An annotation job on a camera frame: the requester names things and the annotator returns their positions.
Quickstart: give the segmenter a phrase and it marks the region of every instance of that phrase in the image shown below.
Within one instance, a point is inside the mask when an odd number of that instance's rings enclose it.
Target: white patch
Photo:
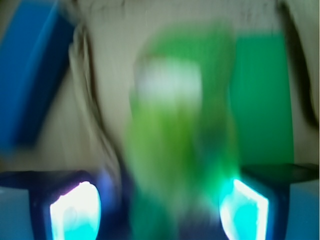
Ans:
[[[140,99],[175,106],[184,103],[200,109],[202,79],[200,66],[176,59],[153,59],[140,65],[135,74]]]

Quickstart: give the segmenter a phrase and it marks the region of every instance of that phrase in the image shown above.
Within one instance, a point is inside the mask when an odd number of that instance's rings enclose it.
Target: blue panel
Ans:
[[[0,46],[0,151],[36,141],[73,30],[56,4],[21,2]]]

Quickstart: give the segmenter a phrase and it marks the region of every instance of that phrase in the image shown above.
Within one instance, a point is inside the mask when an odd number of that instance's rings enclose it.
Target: blurry green toy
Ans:
[[[177,239],[181,219],[214,216],[222,186],[238,176],[228,100],[235,50],[228,26],[186,24],[162,31],[138,56],[126,142],[134,240]]]

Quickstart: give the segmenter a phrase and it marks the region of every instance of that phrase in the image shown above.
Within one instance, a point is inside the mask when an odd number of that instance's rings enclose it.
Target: light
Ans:
[[[225,234],[230,240],[266,239],[269,200],[238,179],[232,184],[219,207]]]
[[[50,217],[53,240],[95,240],[101,217],[97,188],[80,183],[50,205]]]

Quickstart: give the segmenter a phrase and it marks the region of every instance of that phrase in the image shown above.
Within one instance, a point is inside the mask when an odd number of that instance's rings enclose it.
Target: blue light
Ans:
[[[95,240],[101,217],[97,188],[80,183],[50,205],[50,217],[53,240]]]
[[[241,182],[232,181],[219,207],[221,223],[230,240],[265,240],[269,200]]]

